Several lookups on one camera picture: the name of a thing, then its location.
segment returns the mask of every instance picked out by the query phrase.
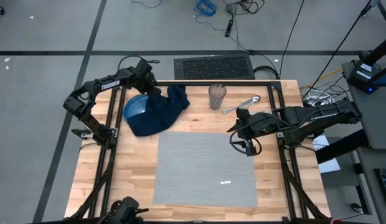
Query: gray fabric mat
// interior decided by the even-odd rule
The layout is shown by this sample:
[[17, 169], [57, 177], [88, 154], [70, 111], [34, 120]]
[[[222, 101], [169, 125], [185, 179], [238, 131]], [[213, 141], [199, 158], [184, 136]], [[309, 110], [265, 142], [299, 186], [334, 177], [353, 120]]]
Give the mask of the gray fabric mat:
[[257, 207], [253, 158], [228, 134], [163, 132], [153, 203]]

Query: glass cup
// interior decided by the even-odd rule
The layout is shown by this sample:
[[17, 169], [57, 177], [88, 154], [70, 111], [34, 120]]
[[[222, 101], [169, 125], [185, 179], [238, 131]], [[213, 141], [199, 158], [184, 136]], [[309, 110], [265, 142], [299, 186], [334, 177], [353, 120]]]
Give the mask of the glass cup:
[[210, 98], [210, 108], [213, 110], [219, 109], [226, 95], [226, 87], [216, 83], [210, 86], [208, 93]]

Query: metal spoon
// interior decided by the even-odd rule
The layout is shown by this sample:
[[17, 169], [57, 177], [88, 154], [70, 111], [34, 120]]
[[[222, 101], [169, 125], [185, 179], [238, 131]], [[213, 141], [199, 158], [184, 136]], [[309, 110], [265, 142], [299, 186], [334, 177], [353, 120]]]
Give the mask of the metal spoon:
[[258, 96], [258, 95], [255, 95], [255, 96], [253, 96], [252, 99], [249, 99], [249, 100], [247, 100], [246, 102], [243, 102], [243, 103], [241, 103], [241, 104], [238, 105], [238, 106], [235, 106], [235, 107], [232, 107], [232, 108], [229, 108], [229, 109], [226, 109], [226, 110], [222, 111], [222, 114], [227, 114], [227, 113], [231, 112], [232, 110], [237, 109], [237, 108], [241, 108], [241, 107], [246, 107], [246, 108], [248, 108], [248, 107], [251, 106], [253, 103], [257, 103], [257, 102], [259, 102], [260, 100], [261, 100], [261, 97]]

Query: navy cloth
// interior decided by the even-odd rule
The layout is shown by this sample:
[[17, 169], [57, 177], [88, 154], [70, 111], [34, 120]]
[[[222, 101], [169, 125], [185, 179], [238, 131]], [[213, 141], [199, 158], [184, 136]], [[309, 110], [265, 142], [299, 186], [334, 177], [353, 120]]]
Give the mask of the navy cloth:
[[182, 110], [190, 105], [185, 86], [170, 85], [167, 92], [168, 98], [161, 95], [149, 96], [146, 111], [126, 120], [135, 136], [149, 136], [168, 129]]

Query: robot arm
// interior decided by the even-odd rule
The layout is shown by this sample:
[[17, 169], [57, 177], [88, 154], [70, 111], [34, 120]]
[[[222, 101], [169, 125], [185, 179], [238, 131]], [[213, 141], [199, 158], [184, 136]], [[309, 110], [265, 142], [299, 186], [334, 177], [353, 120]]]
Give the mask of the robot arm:
[[[323, 129], [337, 123], [358, 123], [361, 117], [356, 105], [347, 98], [321, 106], [306, 108], [289, 106], [277, 109], [275, 112], [280, 114], [280, 118], [270, 113], [250, 115], [248, 110], [237, 109], [236, 124], [228, 130], [228, 132], [234, 131], [230, 138], [231, 145], [238, 150], [234, 146], [238, 144], [245, 149], [244, 154], [255, 156], [258, 153], [253, 146], [252, 139], [257, 137], [282, 133], [284, 144], [293, 147], [309, 135], [313, 134], [314, 137], [317, 137]], [[235, 133], [244, 141], [232, 142], [232, 136]]]
[[115, 145], [115, 130], [110, 129], [104, 124], [100, 124], [92, 115], [91, 111], [95, 103], [96, 96], [103, 91], [124, 86], [127, 89], [132, 87], [141, 94], [159, 95], [161, 90], [154, 87], [157, 84], [152, 67], [145, 60], [140, 60], [136, 67], [122, 68], [114, 75], [85, 82], [83, 86], [73, 91], [65, 100], [63, 107], [80, 121], [82, 121], [93, 133], [93, 140], [106, 149]]

